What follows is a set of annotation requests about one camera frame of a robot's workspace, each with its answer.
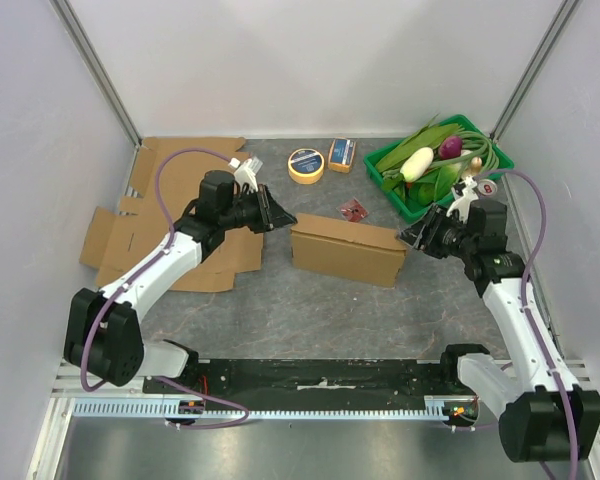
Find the brown cardboard box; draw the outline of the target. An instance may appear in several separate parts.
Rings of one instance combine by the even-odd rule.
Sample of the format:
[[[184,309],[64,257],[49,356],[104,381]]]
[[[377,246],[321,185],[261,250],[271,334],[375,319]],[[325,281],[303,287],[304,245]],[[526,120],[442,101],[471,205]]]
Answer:
[[[408,248],[395,231],[299,213],[291,228],[293,266],[381,287],[395,285]]]

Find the cardboard sheet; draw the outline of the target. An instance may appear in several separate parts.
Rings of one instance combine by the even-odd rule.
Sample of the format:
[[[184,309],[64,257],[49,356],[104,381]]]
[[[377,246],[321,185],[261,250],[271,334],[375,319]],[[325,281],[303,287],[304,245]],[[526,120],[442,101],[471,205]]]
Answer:
[[[155,195],[159,165],[176,151],[201,147],[232,159],[245,160],[242,137],[159,138],[147,137],[140,147],[129,186],[134,195],[124,196],[116,213],[95,209],[80,255],[80,263],[97,271],[95,284],[102,287],[129,271],[147,256],[168,233],[167,221]],[[207,153],[184,153],[169,162],[160,176],[160,192],[173,219],[182,215],[199,194],[204,174],[227,171],[227,163]],[[234,288],[239,273],[261,267],[263,236],[247,228],[226,234],[223,244],[195,270],[181,277],[174,291],[219,293]]]

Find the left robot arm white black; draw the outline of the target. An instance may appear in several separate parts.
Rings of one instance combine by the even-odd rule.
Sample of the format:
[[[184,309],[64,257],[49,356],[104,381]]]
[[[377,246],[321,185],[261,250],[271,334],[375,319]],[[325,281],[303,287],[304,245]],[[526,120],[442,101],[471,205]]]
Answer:
[[[79,368],[82,388],[122,387],[145,376],[164,377],[178,393],[195,389],[200,378],[192,363],[195,352],[173,341],[145,342],[142,320],[181,277],[221,246],[227,232],[247,228],[261,234],[296,221],[267,186],[240,185],[226,171],[207,173],[198,197],[150,254],[114,282],[97,291],[83,288],[72,298],[64,358]]]

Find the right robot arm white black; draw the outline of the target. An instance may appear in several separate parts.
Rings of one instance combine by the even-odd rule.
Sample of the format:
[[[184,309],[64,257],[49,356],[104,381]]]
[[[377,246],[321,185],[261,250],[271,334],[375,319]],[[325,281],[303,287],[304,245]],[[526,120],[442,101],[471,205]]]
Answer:
[[[523,259],[507,248],[507,208],[472,202],[466,220],[435,205],[398,237],[437,259],[455,257],[496,320],[513,377],[480,345],[451,345],[438,368],[447,392],[467,387],[498,420],[499,437],[513,462],[578,461],[589,457],[600,425],[600,395],[580,385],[557,351],[524,279]]]

